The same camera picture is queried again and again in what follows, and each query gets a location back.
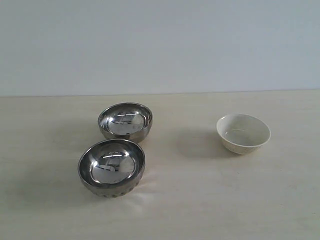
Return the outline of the cream ceramic bowl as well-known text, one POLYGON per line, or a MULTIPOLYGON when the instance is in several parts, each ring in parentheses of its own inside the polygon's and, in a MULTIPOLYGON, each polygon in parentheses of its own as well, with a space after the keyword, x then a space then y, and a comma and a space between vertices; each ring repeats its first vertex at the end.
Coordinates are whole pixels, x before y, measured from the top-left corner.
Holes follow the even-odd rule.
POLYGON ((250 154, 271 138, 271 130, 262 120, 247 114, 228 114, 216 122, 222 145, 238 155, 250 154))

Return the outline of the smooth steel bowl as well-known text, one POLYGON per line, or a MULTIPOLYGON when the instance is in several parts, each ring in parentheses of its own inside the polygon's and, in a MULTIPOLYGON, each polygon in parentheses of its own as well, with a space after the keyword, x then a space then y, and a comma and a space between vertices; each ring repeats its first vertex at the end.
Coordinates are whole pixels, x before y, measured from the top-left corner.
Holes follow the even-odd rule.
POLYGON ((153 113, 143 104, 122 102, 103 110, 97 124, 107 140, 124 139, 140 143, 151 130, 153 113))

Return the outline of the ribbed steel bowl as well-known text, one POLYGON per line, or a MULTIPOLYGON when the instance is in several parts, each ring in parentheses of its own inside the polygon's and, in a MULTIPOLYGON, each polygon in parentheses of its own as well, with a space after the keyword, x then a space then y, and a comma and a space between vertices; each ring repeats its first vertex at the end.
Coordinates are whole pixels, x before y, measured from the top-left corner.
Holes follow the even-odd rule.
POLYGON ((132 191, 146 166, 143 149, 126 139, 109 139, 92 145, 79 159, 81 183, 93 194, 117 198, 132 191))

